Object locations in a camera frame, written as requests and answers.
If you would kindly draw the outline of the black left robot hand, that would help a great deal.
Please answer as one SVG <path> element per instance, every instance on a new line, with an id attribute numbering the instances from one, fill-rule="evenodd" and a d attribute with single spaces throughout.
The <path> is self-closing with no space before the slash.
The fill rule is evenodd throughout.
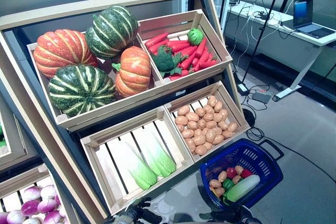
<path id="1" fill-rule="evenodd" d="M 151 197 L 143 197 L 135 200 L 123 213 L 114 215 L 107 223 L 112 224 L 131 224 L 143 223 L 143 219 L 148 223 L 158 224 L 161 223 L 163 218 L 150 210 L 147 207 L 151 205 Z"/>

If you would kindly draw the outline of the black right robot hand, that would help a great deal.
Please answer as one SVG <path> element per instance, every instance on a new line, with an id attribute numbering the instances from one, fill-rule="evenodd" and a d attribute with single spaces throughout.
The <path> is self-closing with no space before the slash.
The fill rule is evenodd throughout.
<path id="1" fill-rule="evenodd" d="M 222 211 L 211 211 L 210 216 L 216 221 L 227 221 L 229 223 L 258 223 L 262 222 L 255 218 L 251 211 L 242 205 L 228 206 Z"/>

